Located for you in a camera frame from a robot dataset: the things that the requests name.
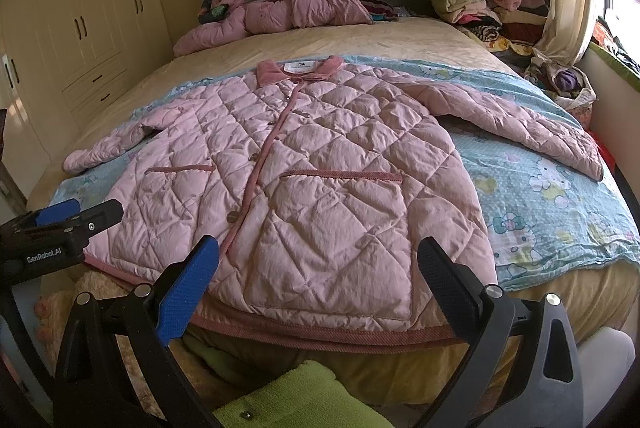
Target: pink quilted jacket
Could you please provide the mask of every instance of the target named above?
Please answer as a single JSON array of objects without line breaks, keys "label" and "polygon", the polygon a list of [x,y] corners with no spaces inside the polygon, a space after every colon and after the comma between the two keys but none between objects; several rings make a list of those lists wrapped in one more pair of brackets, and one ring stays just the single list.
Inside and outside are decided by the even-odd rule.
[{"label": "pink quilted jacket", "polygon": [[493,95],[335,56],[302,75],[267,61],[66,158],[77,173],[161,131],[109,193],[124,218],[92,238],[87,262],[154,281],[209,234],[221,250],[192,320],[204,328],[354,352],[450,340],[416,267],[420,240],[483,283],[496,275],[476,190],[436,121],[447,114],[602,178],[587,134]]},{"label": "pink quilted jacket", "polygon": [[212,6],[229,4],[228,16],[203,24],[180,37],[174,54],[183,56],[223,46],[252,34],[280,33],[293,28],[372,24],[359,0],[213,0]]}]

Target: blue gripper pad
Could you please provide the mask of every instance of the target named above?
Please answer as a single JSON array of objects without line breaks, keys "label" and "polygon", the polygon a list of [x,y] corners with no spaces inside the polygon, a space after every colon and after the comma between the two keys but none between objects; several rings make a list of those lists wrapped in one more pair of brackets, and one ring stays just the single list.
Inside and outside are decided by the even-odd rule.
[{"label": "blue gripper pad", "polygon": [[156,334],[165,347],[189,324],[200,298],[218,268],[218,241],[204,235],[186,259],[186,266],[158,306]]},{"label": "blue gripper pad", "polygon": [[78,215],[80,213],[80,203],[75,199],[69,199],[68,201],[62,201],[61,203],[54,204],[48,208],[40,210],[36,217],[36,226],[46,226],[48,224],[58,223],[64,221],[69,217]]}]

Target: bed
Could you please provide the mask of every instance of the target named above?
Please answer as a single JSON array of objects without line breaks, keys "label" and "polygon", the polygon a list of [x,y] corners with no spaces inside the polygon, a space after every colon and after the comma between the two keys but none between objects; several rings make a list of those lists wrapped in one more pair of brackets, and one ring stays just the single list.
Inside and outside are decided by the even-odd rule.
[{"label": "bed", "polygon": [[[142,116],[195,84],[215,84],[254,68],[261,60],[332,54],[357,65],[468,85],[578,126],[539,90],[455,28],[431,18],[401,18],[373,26],[256,35],[173,60],[97,116],[67,153],[91,147],[132,115]],[[445,118],[441,125],[451,135],[478,192],[500,283],[513,296],[523,298],[540,299],[551,291],[559,294],[578,343],[602,326],[622,327],[640,290],[640,239],[608,171],[601,183],[593,183],[464,121]],[[72,179],[62,171],[62,160],[55,160],[31,193],[29,208],[70,197],[83,207],[95,204],[136,152],[134,148]],[[539,257],[542,263],[519,264],[511,258],[516,252]],[[306,359],[317,360],[332,369],[355,397],[378,405],[432,402],[466,351],[466,345],[451,340],[406,352],[353,354],[233,338],[198,326],[190,327],[190,335],[201,352],[207,347],[221,350],[269,376],[281,375]],[[513,357],[510,344],[494,387],[504,382]],[[199,391],[207,395],[208,386],[223,387],[220,380],[201,382]],[[210,389],[208,394],[216,395]]]}]

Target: pink corduroy collar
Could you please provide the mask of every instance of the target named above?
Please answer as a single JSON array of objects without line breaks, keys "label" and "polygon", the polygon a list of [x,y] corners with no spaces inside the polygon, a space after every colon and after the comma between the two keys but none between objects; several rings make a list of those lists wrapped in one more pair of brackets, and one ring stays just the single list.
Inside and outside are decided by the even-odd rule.
[{"label": "pink corduroy collar", "polygon": [[342,65],[342,58],[331,55],[322,62],[315,71],[305,74],[289,74],[275,60],[262,60],[255,66],[255,77],[260,87],[271,85],[285,80],[304,80],[317,82],[326,80],[335,73]]}]

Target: clothing label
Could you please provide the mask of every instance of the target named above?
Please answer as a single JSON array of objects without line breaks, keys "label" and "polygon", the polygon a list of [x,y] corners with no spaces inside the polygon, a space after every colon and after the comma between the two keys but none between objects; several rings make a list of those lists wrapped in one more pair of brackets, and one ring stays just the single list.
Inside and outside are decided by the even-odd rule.
[{"label": "clothing label", "polygon": [[290,74],[306,74],[315,69],[315,60],[305,60],[304,62],[289,62],[284,65],[285,72]]}]

